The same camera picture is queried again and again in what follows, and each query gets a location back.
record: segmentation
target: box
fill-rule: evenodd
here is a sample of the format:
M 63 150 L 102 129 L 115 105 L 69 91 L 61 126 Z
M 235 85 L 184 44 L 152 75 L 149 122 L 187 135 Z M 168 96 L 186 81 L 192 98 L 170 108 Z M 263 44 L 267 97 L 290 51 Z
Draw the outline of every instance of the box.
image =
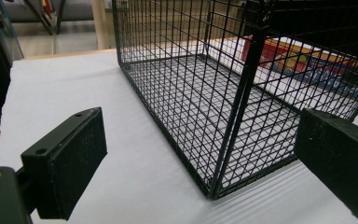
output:
M 249 48 L 250 41 L 246 41 L 241 55 L 243 61 Z M 265 41 L 259 66 L 358 99 L 358 60 L 281 38 L 281 41 Z

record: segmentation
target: cage wall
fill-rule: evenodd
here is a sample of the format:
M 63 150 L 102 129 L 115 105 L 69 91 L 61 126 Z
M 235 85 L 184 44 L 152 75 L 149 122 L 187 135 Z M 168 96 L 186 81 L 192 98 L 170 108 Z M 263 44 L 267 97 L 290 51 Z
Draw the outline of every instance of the cage wall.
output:
M 301 109 L 358 113 L 358 1 L 117 0 L 113 10 L 122 70 L 210 198 L 294 161 Z

